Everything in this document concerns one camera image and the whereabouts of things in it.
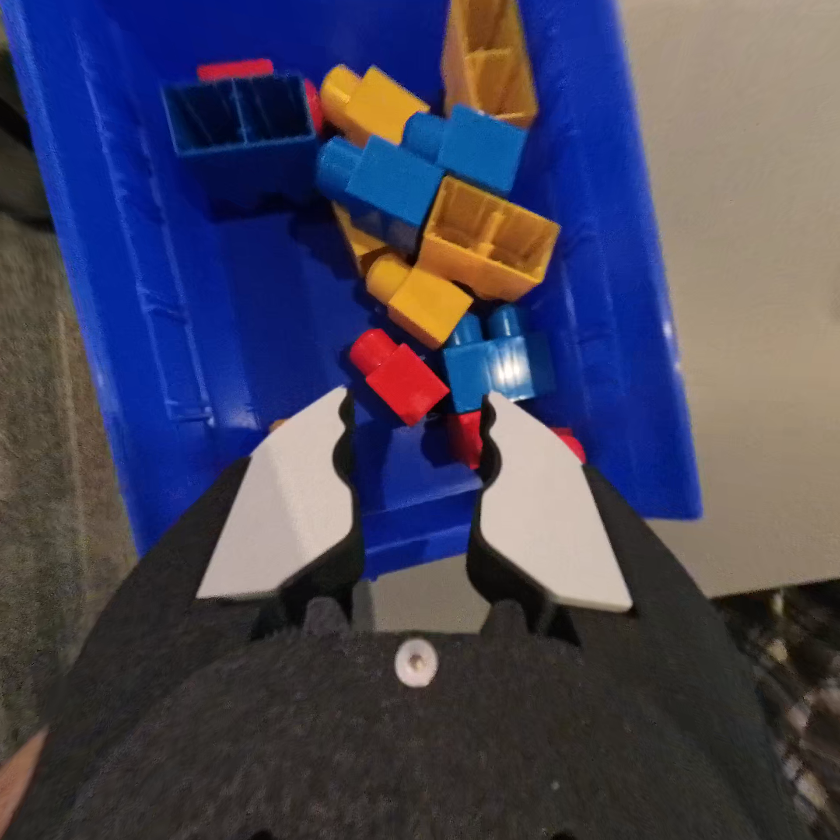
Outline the pile of plastic building blocks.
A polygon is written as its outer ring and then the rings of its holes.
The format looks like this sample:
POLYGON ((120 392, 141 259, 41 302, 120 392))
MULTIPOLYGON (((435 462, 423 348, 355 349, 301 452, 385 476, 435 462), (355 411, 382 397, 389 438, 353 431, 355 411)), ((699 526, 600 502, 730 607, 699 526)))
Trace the pile of plastic building blocks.
POLYGON ((199 66, 161 98, 212 211, 332 206, 366 293, 443 373, 383 329, 349 361, 406 426, 445 405, 452 457, 477 469, 485 396, 554 390, 518 303, 546 280, 560 226, 511 200, 539 115, 518 2, 448 2, 439 69, 441 112, 377 66, 339 64, 316 88, 268 58, 199 66))

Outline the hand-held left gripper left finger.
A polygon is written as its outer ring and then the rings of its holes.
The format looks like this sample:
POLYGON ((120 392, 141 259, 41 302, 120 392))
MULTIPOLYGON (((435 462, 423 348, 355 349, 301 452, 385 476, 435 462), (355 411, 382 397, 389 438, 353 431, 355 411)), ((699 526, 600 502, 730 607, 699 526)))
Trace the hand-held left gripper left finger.
POLYGON ((364 567, 353 486, 354 399, 344 386, 285 420, 249 458, 198 600, 252 600, 305 582, 351 587, 364 567))

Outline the person's plaid shirt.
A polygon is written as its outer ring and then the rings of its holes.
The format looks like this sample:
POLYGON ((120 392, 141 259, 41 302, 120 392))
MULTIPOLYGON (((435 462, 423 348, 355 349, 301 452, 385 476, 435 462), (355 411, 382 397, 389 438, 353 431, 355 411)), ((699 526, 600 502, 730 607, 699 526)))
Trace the person's plaid shirt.
POLYGON ((794 808, 839 838, 839 582, 714 601, 750 663, 794 808))

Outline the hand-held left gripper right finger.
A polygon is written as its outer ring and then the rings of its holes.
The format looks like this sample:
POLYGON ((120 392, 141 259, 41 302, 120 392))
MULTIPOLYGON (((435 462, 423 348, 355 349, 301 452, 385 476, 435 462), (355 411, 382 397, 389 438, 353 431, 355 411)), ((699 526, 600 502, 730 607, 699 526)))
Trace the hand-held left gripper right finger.
POLYGON ((488 602, 517 598, 628 613, 625 582, 582 462, 549 427, 498 392, 481 409, 481 488, 467 548, 488 602))

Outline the blue plastic bin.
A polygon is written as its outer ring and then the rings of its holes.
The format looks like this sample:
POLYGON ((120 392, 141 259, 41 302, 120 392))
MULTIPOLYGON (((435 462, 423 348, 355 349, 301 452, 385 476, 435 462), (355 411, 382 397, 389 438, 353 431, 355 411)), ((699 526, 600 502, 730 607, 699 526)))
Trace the blue plastic bin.
MULTIPOLYGON (((520 2, 539 101, 512 200, 560 225, 521 302, 570 427, 645 518, 698 519, 700 478, 617 2, 520 2)), ((268 425, 338 385, 355 398, 366 567, 466 549, 477 475, 445 420, 399 427, 347 360, 370 327, 323 201, 262 170, 199 180, 164 94, 199 65, 272 60, 320 82, 382 69, 435 109, 448 2, 2 2, 18 84, 135 541, 144 553, 268 425)))

